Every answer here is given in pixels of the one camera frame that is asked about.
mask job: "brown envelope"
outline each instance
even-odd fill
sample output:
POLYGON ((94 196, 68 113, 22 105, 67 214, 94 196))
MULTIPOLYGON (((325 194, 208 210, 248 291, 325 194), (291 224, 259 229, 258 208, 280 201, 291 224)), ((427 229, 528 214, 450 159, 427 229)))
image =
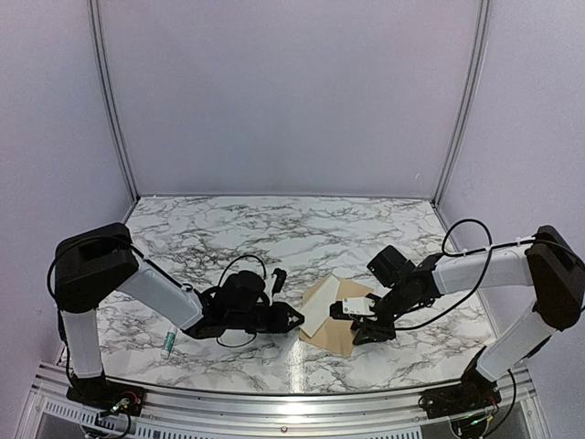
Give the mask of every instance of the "brown envelope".
MULTIPOLYGON (((303 293, 303 305, 309 301, 311 296, 329 276, 333 275, 327 275, 303 293)), ((374 289, 369 286, 358 284, 357 282, 342 279, 340 277, 337 277, 337 279, 339 280, 337 300, 343 300, 348 297, 364 297, 374 292, 374 289)), ((328 317, 319 330, 315 332, 313 337, 307 336, 301 330, 299 331, 299 338, 302 341, 311 343, 319 348, 330 350, 335 354, 340 354, 344 357, 351 357, 351 353, 354 350, 354 345, 352 343, 354 340, 354 334, 350 329, 351 324, 352 322, 347 320, 334 320, 333 318, 328 317)))

